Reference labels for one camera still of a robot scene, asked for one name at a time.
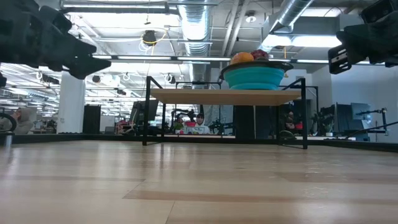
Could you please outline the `wooden shelf with black legs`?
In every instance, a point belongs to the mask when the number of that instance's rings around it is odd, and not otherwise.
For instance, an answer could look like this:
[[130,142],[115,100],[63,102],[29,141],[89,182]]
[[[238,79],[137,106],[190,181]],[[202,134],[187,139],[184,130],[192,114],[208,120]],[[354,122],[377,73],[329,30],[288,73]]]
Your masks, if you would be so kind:
[[150,97],[155,97],[166,109],[168,104],[193,105],[238,105],[238,106],[275,106],[306,97],[306,79],[298,80],[282,90],[210,90],[210,89],[165,89],[152,77],[146,77],[146,114],[142,137],[149,136],[148,110]]

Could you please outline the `orange bell pepper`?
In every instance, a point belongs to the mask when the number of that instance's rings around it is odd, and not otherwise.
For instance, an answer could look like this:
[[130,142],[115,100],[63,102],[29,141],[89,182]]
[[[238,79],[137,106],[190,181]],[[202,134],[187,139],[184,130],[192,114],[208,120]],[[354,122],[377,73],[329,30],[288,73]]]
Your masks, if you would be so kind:
[[235,54],[231,60],[230,64],[237,64],[237,63],[245,63],[245,62],[252,62],[254,61],[254,57],[251,53],[249,52],[240,52]]

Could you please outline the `blue collapsible bowl grey rim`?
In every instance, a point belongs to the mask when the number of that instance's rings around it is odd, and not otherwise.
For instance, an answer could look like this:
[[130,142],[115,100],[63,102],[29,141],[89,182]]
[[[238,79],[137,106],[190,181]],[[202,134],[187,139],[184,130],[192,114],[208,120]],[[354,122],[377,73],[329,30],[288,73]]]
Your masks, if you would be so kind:
[[277,90],[284,75],[294,66],[283,61],[255,60],[228,65],[220,79],[231,90]]

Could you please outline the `silver ribbed ventilation duct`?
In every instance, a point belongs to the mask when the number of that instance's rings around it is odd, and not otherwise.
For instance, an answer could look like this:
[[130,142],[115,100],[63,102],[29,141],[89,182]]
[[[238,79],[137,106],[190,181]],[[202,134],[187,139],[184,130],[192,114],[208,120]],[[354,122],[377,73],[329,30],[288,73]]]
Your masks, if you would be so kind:
[[208,0],[182,0],[178,5],[180,13],[181,30],[185,44],[186,54],[190,57],[206,57],[209,52],[210,39],[210,6]]

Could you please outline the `bright ceiling light panel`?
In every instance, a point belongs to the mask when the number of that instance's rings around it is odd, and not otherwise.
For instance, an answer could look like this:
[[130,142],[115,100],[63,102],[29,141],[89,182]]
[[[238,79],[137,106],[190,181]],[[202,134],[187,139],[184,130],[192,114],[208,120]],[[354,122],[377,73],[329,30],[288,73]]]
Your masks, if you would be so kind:
[[268,35],[262,42],[263,47],[336,47],[341,42],[333,35]]

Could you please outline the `silver smooth ventilation duct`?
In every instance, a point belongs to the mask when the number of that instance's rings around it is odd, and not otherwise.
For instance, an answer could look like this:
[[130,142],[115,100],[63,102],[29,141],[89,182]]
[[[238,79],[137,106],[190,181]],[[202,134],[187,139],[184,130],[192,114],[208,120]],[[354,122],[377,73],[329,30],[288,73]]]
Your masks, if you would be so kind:
[[294,24],[314,0],[283,0],[280,9],[265,18],[261,27],[261,39],[256,48],[247,50],[255,52],[258,50],[270,53],[275,47],[288,47],[292,45]]

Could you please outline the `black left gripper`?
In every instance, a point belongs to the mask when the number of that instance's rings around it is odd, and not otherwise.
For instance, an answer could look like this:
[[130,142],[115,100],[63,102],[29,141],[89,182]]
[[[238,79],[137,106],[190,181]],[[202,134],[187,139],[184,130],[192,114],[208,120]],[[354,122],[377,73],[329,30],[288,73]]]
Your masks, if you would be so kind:
[[111,66],[109,60],[78,57],[95,53],[96,46],[42,19],[41,7],[35,0],[0,0],[0,63],[62,68],[71,60],[69,74],[79,80]]

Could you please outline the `dark background monitor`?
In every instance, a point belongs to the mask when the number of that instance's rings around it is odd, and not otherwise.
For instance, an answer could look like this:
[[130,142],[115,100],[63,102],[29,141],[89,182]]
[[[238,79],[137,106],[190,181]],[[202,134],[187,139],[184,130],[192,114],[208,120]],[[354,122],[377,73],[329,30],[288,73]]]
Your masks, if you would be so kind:
[[[155,121],[157,108],[159,105],[158,100],[149,100],[148,121]],[[144,117],[146,114],[146,102],[135,101],[132,106],[129,122],[132,124],[143,125]]]

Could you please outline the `dark red bell pepper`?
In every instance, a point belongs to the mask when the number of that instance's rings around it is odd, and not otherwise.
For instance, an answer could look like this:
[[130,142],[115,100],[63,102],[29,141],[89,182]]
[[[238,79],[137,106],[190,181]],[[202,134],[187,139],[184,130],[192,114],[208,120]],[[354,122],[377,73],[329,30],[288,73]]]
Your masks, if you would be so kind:
[[262,60],[262,61],[269,60],[269,54],[261,49],[257,49],[251,52],[251,55],[253,56],[254,60]]

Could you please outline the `silver metal cylinder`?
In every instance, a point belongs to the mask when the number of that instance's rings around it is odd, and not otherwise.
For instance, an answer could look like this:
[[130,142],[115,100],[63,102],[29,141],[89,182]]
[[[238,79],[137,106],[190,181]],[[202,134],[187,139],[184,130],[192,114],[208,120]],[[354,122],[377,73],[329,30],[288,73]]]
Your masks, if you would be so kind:
[[13,132],[5,132],[5,133],[2,133],[2,136],[4,137],[4,146],[5,147],[11,146],[14,133]]

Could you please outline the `black cabinet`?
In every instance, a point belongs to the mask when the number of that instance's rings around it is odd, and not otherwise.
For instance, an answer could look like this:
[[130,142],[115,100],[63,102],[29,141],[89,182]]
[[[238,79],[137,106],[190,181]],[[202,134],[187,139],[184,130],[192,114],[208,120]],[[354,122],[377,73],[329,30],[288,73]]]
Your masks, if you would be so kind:
[[101,107],[85,105],[83,116],[83,134],[100,133]]

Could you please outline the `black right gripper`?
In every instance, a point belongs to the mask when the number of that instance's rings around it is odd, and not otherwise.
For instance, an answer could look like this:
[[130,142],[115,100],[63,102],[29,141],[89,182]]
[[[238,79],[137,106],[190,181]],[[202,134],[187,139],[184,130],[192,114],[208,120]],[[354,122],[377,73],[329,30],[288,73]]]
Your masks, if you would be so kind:
[[328,50],[331,74],[350,70],[352,64],[367,60],[371,64],[398,65],[398,10],[376,22],[346,26],[337,32],[342,45]]

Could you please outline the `person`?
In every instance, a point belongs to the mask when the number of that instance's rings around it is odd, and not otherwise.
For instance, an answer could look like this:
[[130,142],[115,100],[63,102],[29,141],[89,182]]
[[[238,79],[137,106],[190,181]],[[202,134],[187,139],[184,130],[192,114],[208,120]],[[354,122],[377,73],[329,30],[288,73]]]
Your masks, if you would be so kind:
[[288,131],[301,131],[303,129],[303,121],[299,115],[295,115],[293,111],[289,111],[285,117],[285,129]]
[[35,108],[18,108],[12,115],[16,120],[17,126],[14,130],[16,135],[28,134],[34,127],[34,121],[37,117]]
[[210,129],[205,125],[205,116],[203,113],[197,114],[195,126],[191,129],[193,134],[210,134]]

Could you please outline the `white square pillar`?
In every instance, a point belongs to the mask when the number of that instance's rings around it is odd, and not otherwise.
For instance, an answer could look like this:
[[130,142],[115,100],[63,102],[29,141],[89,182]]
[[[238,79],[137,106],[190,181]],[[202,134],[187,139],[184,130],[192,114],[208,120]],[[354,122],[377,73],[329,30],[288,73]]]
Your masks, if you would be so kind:
[[81,133],[85,107],[84,80],[62,72],[60,83],[60,102],[58,107],[58,133]]

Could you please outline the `black aluminium rig frame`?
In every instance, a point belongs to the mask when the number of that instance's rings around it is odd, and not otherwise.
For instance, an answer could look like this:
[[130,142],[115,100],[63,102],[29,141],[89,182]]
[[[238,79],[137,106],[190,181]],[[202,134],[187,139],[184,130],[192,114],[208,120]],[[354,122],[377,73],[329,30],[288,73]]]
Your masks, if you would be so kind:
[[[349,140],[277,140],[277,139],[233,139],[233,138],[200,138],[198,136],[117,136],[105,134],[26,134],[14,135],[12,144],[64,142],[64,141],[134,141],[134,142],[183,142],[212,144],[264,144],[291,146],[302,149],[304,146],[328,146],[369,151],[393,152],[398,154],[398,143],[360,142]],[[4,146],[4,137],[0,134],[0,146]]]

